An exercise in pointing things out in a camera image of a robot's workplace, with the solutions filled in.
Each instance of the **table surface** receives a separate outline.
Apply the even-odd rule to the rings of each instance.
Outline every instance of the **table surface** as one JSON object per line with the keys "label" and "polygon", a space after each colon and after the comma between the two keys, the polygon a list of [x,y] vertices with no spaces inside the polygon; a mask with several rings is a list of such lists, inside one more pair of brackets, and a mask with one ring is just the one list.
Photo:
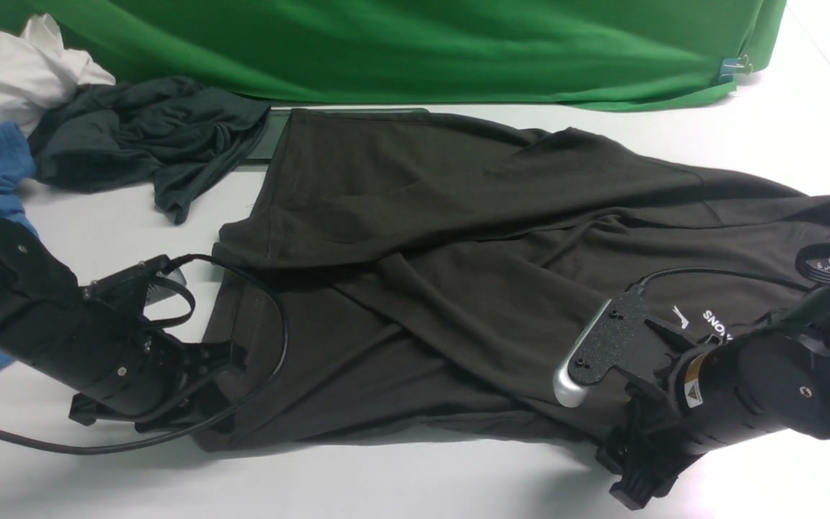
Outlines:
{"label": "table surface", "polygon": [[[794,4],[814,11],[809,2]],[[820,17],[804,23],[795,11],[784,19],[770,68],[718,105],[623,115],[550,105],[429,109],[523,128],[582,128],[639,154],[830,194],[830,60],[807,29],[827,24]],[[210,251],[222,224],[247,216],[263,179],[258,168],[228,175],[178,227],[153,209],[148,186],[80,196],[29,182],[22,191],[45,245],[88,282],[157,254]],[[175,332],[198,340],[220,276],[202,265],[189,265],[185,275],[199,306]],[[71,395],[13,365],[0,373],[0,427],[75,444],[135,439],[123,424],[85,428],[68,421]],[[830,441],[784,432],[716,451],[688,470],[671,495],[638,513],[607,495],[612,481],[587,445],[424,431],[379,445],[288,446],[236,456],[202,453],[188,439],[86,458],[0,443],[0,518],[645,519],[830,516]]]}

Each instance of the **warning label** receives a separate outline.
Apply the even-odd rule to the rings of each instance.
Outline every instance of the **warning label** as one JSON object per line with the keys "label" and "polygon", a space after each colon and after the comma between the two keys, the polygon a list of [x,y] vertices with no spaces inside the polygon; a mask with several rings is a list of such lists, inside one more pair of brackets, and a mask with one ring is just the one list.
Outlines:
{"label": "warning label", "polygon": [[684,372],[684,400],[691,409],[702,404],[702,394],[700,394],[700,367],[705,358],[706,354],[699,355],[699,357],[691,361],[691,365],[688,365],[687,371]]}

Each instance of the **garment pile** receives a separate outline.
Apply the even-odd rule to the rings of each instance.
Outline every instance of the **garment pile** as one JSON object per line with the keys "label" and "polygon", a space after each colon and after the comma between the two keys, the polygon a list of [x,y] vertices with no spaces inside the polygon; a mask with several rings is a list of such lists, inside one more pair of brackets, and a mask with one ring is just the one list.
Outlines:
{"label": "garment pile", "polygon": [[[30,227],[14,194],[24,178],[96,193],[151,182],[175,224],[258,144],[268,102],[194,79],[115,84],[56,21],[0,32],[0,216]],[[11,360],[0,353],[0,369]]]}
{"label": "garment pile", "polygon": [[[188,78],[113,84],[82,50],[62,49],[49,19],[0,33],[8,45],[1,56],[26,65],[0,70],[0,216],[26,226],[14,190],[29,178],[79,193],[151,182],[157,208],[184,223],[261,141],[269,102]],[[295,109],[251,215],[222,227],[213,250],[280,294],[290,354],[232,428],[195,440],[208,451],[345,443],[415,425],[603,440],[625,420],[623,380],[570,409],[551,378],[606,299],[678,267],[801,283],[797,250],[828,241],[830,196],[575,128]],[[653,286],[652,313],[695,341],[800,298],[712,275]],[[278,329],[263,292],[224,277],[204,340],[248,351],[245,374],[217,380],[226,397],[267,380]]]}

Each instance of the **green fabric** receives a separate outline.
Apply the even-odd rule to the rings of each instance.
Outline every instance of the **green fabric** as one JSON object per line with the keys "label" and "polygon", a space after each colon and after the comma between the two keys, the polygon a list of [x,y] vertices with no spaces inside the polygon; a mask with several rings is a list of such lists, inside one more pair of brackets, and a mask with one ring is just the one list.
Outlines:
{"label": "green fabric", "polygon": [[52,14],[119,79],[193,76],[291,102],[706,105],[767,66],[786,0],[0,0]]}

